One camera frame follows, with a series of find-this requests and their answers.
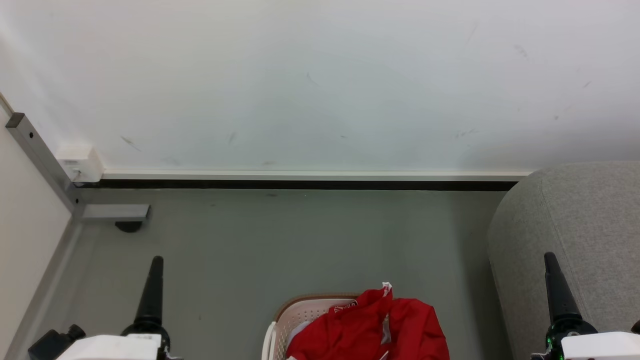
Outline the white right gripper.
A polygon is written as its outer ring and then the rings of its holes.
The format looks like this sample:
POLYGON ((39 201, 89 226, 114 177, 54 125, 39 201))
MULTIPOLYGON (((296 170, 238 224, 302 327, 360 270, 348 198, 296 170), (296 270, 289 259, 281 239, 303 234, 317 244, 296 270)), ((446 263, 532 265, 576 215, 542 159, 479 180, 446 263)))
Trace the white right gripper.
POLYGON ((545 285, 551 326, 545 336, 546 351, 531 353, 532 360, 638 360, 639 325, 630 332, 597 332, 582 314, 558 258, 544 253, 545 285))

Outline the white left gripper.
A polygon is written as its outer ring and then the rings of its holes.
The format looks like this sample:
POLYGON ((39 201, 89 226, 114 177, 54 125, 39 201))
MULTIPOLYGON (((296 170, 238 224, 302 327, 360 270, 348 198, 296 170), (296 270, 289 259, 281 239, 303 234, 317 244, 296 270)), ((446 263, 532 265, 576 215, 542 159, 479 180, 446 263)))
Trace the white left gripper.
POLYGON ((151 260, 134 322, 121 335, 95 335, 75 341, 58 360, 182 360, 170 353, 163 319, 162 256, 151 260))

